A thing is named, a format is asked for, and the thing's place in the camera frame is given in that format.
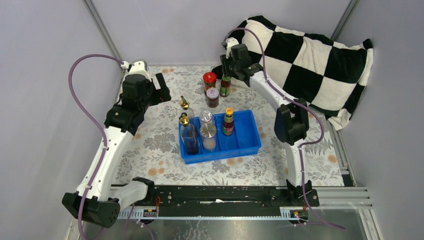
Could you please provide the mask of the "glass oil bottle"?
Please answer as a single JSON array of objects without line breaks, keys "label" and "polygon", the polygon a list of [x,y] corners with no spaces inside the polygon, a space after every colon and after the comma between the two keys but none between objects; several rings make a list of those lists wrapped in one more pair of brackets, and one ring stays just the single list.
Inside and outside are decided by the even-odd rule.
[{"label": "glass oil bottle", "polygon": [[180,96],[180,107],[182,108],[182,112],[187,114],[187,117],[189,119],[189,123],[194,126],[194,130],[196,132],[196,136],[198,136],[198,127],[197,122],[195,119],[195,113],[194,110],[190,107],[190,103],[188,100],[185,99],[183,95]]},{"label": "glass oil bottle", "polygon": [[196,128],[190,123],[190,119],[186,112],[183,112],[179,117],[180,138],[183,142],[184,149],[189,155],[196,155],[199,153],[199,146],[196,135]]}]

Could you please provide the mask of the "sauce bottle yellow cap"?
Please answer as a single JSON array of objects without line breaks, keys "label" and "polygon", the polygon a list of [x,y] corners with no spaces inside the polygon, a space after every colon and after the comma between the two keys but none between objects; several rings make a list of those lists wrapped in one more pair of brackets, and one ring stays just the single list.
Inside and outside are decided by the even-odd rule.
[{"label": "sauce bottle yellow cap", "polygon": [[226,136],[230,136],[234,131],[234,110],[232,107],[227,107],[222,123],[222,132]]},{"label": "sauce bottle yellow cap", "polygon": [[220,82],[219,94],[221,97],[227,97],[231,91],[231,77],[223,76]]}]

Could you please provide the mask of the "red lid chili jar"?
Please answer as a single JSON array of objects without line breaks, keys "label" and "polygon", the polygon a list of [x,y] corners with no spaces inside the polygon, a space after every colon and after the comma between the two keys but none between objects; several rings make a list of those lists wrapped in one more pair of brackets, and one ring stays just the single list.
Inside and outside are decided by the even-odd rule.
[{"label": "red lid chili jar", "polygon": [[217,76],[214,72],[206,72],[202,79],[204,83],[204,94],[207,93],[208,89],[216,87]]}]

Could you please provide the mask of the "white lid sauce jar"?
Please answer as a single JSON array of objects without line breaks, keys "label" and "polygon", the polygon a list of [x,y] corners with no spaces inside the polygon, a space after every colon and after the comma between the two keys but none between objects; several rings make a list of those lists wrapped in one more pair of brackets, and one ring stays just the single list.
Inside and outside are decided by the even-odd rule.
[{"label": "white lid sauce jar", "polygon": [[215,108],[219,105],[219,90],[215,87],[210,87],[206,91],[206,103],[210,108]]}]

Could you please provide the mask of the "tall glass spice canister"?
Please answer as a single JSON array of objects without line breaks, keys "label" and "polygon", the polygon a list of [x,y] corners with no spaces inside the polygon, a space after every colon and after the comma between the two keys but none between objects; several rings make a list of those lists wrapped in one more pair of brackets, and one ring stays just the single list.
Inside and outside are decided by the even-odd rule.
[{"label": "tall glass spice canister", "polygon": [[217,147],[217,129],[213,123],[205,123],[200,129],[199,133],[201,136],[202,146],[206,151],[213,152]]}]

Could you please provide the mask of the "blue divided plastic bin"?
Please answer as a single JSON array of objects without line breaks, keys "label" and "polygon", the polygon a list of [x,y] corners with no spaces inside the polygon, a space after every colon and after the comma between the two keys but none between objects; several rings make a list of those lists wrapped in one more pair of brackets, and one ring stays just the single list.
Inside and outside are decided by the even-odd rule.
[{"label": "blue divided plastic bin", "polygon": [[243,157],[258,153],[262,144],[253,112],[251,110],[234,112],[234,130],[231,135],[222,133],[224,116],[224,113],[218,113],[213,116],[213,121],[217,127],[216,147],[213,151],[204,148],[201,143],[202,138],[198,136],[198,153],[190,154],[184,146],[183,139],[179,139],[180,155],[186,164]]}]

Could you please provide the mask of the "metal lid shaker jar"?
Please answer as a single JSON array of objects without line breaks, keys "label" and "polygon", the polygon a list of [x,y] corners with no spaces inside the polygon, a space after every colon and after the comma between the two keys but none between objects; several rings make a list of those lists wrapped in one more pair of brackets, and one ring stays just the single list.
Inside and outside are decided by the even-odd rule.
[{"label": "metal lid shaker jar", "polygon": [[213,118],[213,114],[211,113],[211,111],[206,110],[206,109],[201,110],[200,114],[199,114],[199,122],[200,122],[201,126],[203,126],[205,124],[213,123],[214,118]]}]

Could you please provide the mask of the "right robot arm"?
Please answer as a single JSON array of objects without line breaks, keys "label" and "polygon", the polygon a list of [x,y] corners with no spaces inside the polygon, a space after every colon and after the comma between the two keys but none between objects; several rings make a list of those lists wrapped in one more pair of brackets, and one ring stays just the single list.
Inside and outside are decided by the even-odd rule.
[{"label": "right robot arm", "polygon": [[283,143],[289,169],[286,184],[287,201],[293,206],[301,205],[312,189],[305,177],[301,145],[305,143],[309,120],[306,101],[294,99],[284,92],[259,63],[253,63],[245,44],[224,44],[226,53],[221,55],[222,73],[244,82],[257,91],[275,110],[274,133]]}]

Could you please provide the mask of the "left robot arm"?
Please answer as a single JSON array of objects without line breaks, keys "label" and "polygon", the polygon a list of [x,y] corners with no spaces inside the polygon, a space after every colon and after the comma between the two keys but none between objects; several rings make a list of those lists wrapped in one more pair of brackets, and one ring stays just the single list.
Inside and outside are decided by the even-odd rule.
[{"label": "left robot arm", "polygon": [[66,192],[62,198],[74,218],[110,228],[122,209],[136,202],[144,206],[154,202],[152,180],[135,177],[115,191],[111,191],[111,185],[119,160],[144,121],[147,109],[172,99],[163,74],[157,73],[155,78],[159,89],[142,73],[124,78],[122,93],[106,114],[104,137],[86,177],[74,193]]}]

